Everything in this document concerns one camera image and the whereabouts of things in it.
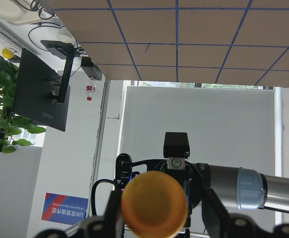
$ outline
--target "black monitor back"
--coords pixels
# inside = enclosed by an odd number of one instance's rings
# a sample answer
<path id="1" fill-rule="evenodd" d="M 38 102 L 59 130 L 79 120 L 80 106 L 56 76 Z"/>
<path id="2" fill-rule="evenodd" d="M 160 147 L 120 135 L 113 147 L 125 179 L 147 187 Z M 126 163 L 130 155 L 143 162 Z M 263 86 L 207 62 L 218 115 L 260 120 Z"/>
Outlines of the black monitor back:
<path id="1" fill-rule="evenodd" d="M 38 123 L 65 131 L 70 87 L 65 103 L 57 102 L 59 76 L 36 55 L 22 49 L 13 112 Z"/>

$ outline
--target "bottle with red label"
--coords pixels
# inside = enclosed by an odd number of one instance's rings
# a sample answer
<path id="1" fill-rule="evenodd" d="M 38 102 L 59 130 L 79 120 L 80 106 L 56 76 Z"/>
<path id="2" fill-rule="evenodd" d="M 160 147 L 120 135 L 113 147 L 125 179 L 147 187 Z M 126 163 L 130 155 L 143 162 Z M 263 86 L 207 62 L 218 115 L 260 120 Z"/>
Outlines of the bottle with red label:
<path id="1" fill-rule="evenodd" d="M 95 91 L 96 91 L 96 78 L 89 77 L 88 83 L 86 86 L 86 94 L 87 94 L 87 100 L 88 101 L 92 100 L 91 96 L 95 95 Z"/>

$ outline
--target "whiteboard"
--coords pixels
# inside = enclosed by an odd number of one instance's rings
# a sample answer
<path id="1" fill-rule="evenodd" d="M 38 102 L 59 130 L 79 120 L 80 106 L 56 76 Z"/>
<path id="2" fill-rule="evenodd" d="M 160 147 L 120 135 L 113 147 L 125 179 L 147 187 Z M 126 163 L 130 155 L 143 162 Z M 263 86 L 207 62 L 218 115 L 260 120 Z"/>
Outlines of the whiteboard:
<path id="1" fill-rule="evenodd" d="M 191 163 L 275 174 L 272 90 L 129 86 L 121 152 L 134 162 L 162 159 L 166 131 L 188 133 Z M 275 225 L 272 211 L 229 211 L 251 216 L 265 230 Z M 199 207 L 193 211 L 191 224 L 191 231 L 203 232 Z"/>

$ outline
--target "potted plant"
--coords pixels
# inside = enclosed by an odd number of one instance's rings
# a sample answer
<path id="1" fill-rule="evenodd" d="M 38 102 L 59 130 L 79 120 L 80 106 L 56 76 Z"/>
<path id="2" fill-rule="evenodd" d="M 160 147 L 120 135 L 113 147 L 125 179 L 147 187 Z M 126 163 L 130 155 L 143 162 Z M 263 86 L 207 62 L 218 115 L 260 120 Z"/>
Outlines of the potted plant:
<path id="1" fill-rule="evenodd" d="M 17 66 L 0 56 L 0 152 L 2 153 L 16 151 L 16 145 L 32 145 L 26 139 L 13 139 L 13 136 L 22 132 L 20 128 L 24 128 L 31 134 L 46 131 L 45 128 L 33 124 L 29 119 L 12 112 L 18 71 Z"/>

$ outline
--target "orange object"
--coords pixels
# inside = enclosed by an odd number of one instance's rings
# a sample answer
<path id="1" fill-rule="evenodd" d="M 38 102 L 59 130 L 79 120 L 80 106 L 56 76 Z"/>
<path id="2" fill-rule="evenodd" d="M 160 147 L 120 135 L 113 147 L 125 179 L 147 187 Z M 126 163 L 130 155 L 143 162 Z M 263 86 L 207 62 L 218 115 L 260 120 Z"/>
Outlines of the orange object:
<path id="1" fill-rule="evenodd" d="M 138 237 L 169 238 L 184 226 L 186 196 L 174 178 L 149 171 L 127 184 L 121 198 L 121 212 Z"/>

